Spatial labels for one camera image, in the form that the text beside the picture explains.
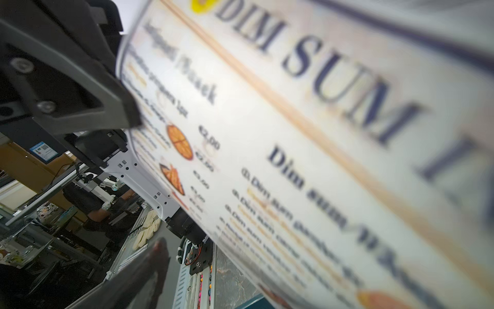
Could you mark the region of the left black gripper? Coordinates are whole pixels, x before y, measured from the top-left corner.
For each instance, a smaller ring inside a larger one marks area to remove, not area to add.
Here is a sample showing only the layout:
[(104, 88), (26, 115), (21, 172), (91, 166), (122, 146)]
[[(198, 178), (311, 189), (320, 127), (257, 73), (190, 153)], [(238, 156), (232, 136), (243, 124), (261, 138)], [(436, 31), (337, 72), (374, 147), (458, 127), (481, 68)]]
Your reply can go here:
[(1, 133), (45, 164), (69, 151), (106, 166), (127, 151), (113, 129), (141, 119), (116, 74), (121, 29), (112, 1), (2, 1)]

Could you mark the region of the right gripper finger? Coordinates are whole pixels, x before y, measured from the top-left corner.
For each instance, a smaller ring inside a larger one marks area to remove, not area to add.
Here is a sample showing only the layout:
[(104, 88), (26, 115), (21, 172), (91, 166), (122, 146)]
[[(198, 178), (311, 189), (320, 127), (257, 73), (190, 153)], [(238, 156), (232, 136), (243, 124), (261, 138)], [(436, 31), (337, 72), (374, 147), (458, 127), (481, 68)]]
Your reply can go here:
[(127, 308), (141, 293), (140, 308), (156, 308), (163, 292), (170, 256), (165, 238), (157, 239), (107, 283), (69, 305), (69, 308)]

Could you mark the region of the yellow food menu sheet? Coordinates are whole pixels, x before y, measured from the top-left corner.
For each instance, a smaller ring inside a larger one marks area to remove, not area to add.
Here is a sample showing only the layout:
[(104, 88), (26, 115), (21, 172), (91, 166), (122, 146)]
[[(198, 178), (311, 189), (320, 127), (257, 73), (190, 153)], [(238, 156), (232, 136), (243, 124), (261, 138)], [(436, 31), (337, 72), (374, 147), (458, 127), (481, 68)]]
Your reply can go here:
[(147, 1), (117, 71), (276, 307), (493, 307), (492, 1)]

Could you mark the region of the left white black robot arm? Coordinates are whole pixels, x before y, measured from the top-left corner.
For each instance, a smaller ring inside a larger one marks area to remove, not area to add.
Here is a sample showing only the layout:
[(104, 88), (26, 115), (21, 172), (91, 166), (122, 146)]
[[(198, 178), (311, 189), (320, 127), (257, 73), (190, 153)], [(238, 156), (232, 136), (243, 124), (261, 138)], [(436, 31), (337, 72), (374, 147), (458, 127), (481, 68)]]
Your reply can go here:
[(131, 153), (126, 130), (141, 127), (134, 99), (116, 75), (122, 23), (112, 1), (1, 2), (1, 133), (57, 168), (28, 212), (73, 204), (91, 230), (119, 238), (116, 218), (133, 198), (152, 206), (177, 236), (201, 229)]

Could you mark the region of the teal plastic tray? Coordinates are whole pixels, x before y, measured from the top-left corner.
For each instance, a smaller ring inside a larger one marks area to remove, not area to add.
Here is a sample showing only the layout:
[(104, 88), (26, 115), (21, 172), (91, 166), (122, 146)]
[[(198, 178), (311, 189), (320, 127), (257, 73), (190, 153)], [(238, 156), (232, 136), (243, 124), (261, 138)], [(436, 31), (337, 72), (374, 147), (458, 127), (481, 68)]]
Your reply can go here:
[(274, 307), (262, 294), (258, 294), (235, 309), (274, 309)]

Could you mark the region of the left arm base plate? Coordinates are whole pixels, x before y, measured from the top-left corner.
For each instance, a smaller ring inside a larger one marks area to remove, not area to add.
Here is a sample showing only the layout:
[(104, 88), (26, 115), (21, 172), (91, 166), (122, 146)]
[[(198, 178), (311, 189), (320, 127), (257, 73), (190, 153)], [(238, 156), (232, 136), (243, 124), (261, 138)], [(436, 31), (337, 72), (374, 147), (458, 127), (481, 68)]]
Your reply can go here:
[(182, 238), (177, 251), (177, 262), (189, 270), (189, 274), (195, 275), (211, 268), (214, 256), (214, 243), (210, 238), (199, 245)]

